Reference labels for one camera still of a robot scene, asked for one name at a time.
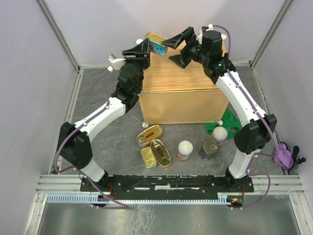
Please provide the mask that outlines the blue rectangular luncheon meat tin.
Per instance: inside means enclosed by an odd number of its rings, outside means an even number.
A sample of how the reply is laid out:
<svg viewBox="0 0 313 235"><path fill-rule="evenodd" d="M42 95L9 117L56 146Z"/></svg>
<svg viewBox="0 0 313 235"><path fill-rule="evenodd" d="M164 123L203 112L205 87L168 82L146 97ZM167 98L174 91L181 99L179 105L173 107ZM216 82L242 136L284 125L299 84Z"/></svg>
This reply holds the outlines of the blue rectangular luncheon meat tin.
<svg viewBox="0 0 313 235"><path fill-rule="evenodd" d="M162 42L167 40L166 38L159 36L153 32L148 32L145 36L150 41L149 50L155 54L164 56L168 50L168 47L165 47Z"/></svg>

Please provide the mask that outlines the wooden cube cabinet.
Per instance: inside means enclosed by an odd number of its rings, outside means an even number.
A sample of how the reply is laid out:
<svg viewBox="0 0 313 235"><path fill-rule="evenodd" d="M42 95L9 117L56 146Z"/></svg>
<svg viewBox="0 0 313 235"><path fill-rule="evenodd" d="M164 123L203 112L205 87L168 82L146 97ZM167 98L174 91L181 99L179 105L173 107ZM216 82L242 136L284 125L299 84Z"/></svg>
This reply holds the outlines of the wooden cube cabinet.
<svg viewBox="0 0 313 235"><path fill-rule="evenodd" d="M210 123L221 120L229 101L212 83L202 65L194 61L182 69L169 57L185 46L168 49L166 55L151 54L144 71L139 103L148 124Z"/></svg>

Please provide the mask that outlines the oval red fish tin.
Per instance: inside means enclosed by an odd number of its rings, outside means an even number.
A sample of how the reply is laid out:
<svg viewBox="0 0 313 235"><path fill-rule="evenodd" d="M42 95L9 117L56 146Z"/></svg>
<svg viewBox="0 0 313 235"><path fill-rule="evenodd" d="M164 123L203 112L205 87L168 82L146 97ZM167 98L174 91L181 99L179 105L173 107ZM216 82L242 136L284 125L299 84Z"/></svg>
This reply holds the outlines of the oval red fish tin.
<svg viewBox="0 0 313 235"><path fill-rule="evenodd" d="M162 136L163 130L160 125L153 125L141 133L136 138L140 147L147 147L151 141L159 139Z"/></svg>

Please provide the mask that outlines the dark blue round can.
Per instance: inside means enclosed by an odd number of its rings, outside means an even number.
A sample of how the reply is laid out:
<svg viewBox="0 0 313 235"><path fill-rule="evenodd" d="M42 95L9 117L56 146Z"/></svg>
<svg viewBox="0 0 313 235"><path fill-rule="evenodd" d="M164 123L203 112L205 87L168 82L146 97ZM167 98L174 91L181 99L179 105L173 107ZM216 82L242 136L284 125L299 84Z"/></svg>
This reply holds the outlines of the dark blue round can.
<svg viewBox="0 0 313 235"><path fill-rule="evenodd" d="M215 139L206 139L199 150L199 156L202 160L208 161L213 154L217 153L218 148L219 145Z"/></svg>

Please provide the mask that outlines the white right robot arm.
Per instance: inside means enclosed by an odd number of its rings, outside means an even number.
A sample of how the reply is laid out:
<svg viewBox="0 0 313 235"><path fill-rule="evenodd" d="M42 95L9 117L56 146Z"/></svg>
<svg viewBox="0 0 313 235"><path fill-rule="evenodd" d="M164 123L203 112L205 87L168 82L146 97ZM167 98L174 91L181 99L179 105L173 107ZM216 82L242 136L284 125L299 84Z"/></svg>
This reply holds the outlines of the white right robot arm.
<svg viewBox="0 0 313 235"><path fill-rule="evenodd" d="M252 158L272 139L277 118L268 115L254 101L229 59L229 54L223 52L224 40L229 37L215 31L213 26L202 27L199 36L195 35L193 27L188 27L161 43L165 47L176 49L185 42L179 54L169 59L183 69L191 61L201 64L204 74L224 93L237 113L242 129L234 136L237 150L224 180L226 189L236 191L248 175Z"/></svg>

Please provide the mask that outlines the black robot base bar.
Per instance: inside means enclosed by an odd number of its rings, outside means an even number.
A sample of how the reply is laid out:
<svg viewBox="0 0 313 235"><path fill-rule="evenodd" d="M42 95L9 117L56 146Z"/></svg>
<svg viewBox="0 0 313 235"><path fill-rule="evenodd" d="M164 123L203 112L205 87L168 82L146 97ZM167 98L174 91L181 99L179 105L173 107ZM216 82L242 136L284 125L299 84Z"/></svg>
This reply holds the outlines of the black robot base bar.
<svg viewBox="0 0 313 235"><path fill-rule="evenodd" d="M217 199L218 193L254 192L251 177L234 182L225 176L138 176L112 175L96 183L116 200L202 200Z"/></svg>

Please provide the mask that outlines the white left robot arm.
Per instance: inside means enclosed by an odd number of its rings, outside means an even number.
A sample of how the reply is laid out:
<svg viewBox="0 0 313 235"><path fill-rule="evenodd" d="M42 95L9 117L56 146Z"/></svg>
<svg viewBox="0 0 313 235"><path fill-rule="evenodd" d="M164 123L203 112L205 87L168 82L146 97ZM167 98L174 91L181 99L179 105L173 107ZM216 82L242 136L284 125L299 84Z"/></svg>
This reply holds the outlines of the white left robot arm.
<svg viewBox="0 0 313 235"><path fill-rule="evenodd" d="M150 40L137 40L136 46L122 51L123 58L109 55L111 66L107 72L118 70L117 85L104 104L86 118L71 124L65 122L59 133L56 159L62 157L91 179L98 191L108 186L106 171L93 159L91 142L111 122L123 116L139 100L144 79L144 70L150 66Z"/></svg>

